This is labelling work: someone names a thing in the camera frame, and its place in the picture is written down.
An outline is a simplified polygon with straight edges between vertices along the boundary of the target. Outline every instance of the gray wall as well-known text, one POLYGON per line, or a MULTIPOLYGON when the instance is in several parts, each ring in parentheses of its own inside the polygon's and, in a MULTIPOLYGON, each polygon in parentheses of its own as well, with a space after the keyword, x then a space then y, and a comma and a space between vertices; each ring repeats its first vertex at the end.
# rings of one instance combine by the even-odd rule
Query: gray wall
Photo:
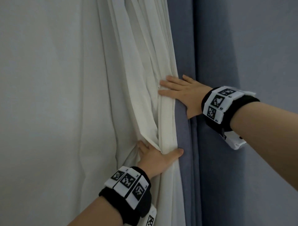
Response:
MULTIPOLYGON (((200 81, 211 86, 239 82, 261 101, 298 113, 298 1, 201 0, 199 4, 200 81), (208 79, 214 74, 222 74, 222 81, 208 79)), ((241 151, 243 225, 297 226, 298 192, 252 148, 241 151)))

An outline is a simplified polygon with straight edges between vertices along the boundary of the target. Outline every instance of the person's left hand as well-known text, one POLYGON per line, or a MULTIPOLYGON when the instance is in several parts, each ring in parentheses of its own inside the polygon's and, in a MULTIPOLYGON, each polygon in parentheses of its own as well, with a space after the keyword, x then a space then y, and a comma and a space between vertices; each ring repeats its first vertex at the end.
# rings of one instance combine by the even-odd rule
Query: person's left hand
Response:
POLYGON ((150 143, 147 147, 142 141, 138 141, 138 147, 141 160, 137 166, 147 174, 149 179, 164 172, 183 154, 183 149, 180 148, 168 154, 162 154, 150 143))

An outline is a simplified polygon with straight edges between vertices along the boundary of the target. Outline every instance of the person's right hand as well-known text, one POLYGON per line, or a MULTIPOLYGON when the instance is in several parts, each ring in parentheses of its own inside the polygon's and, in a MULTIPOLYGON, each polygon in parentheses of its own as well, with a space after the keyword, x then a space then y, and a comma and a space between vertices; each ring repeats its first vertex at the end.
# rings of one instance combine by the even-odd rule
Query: person's right hand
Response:
POLYGON ((187 117, 190 119, 202 113, 202 100, 212 88, 186 75, 183 75, 183 79, 181 80, 170 75, 167 76, 167 81, 161 80, 160 85, 170 90, 159 90, 158 94, 180 100, 186 105, 187 117))

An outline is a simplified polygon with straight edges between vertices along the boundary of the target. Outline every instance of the qr code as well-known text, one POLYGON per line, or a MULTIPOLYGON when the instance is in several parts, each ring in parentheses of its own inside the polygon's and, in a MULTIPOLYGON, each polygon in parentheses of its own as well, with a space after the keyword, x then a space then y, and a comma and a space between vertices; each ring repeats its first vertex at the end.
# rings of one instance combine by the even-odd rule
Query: qr code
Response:
POLYGON ((219 106, 221 105, 221 103, 223 102, 225 98, 219 95, 215 95, 215 97, 213 98, 211 105, 219 108, 219 106))
POLYGON ((235 90, 232 90, 232 89, 224 89, 224 90, 222 90, 222 91, 220 91, 218 93, 221 94, 221 95, 224 95, 224 96, 228 96, 228 95, 230 95, 232 93, 235 93, 235 92, 236 91, 235 90))
POLYGON ((125 174, 124 177, 120 180, 120 183, 125 187, 130 188, 136 179, 129 174, 125 174))
POLYGON ((213 107, 210 107, 208 108, 208 112, 207 112, 207 116, 209 118, 211 118, 212 120, 214 120, 215 118, 215 114, 216 114, 216 109, 214 109, 213 107))
POLYGON ((144 194, 145 189, 142 187, 142 185, 140 183, 138 183, 136 185, 136 187, 134 188, 134 190, 132 191, 132 194, 135 196, 135 198, 140 201, 142 195, 144 194))
POLYGON ((123 176, 124 172, 122 171, 117 171, 112 177, 111 179, 118 181, 122 176, 123 176))
POLYGON ((146 226, 152 226, 154 222, 154 218, 149 215, 146 226))

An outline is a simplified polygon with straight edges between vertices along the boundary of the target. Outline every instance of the white fabric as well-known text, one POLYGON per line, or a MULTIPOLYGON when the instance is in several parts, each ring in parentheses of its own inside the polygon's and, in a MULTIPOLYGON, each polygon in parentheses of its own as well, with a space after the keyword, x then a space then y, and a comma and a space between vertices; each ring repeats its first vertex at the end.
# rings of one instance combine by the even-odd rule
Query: white fabric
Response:
MULTIPOLYGON (((137 139, 177 147, 166 0, 1 1, 0 31, 0 225, 67 225, 137 139)), ((185 225, 178 161, 151 191, 154 225, 185 225)))

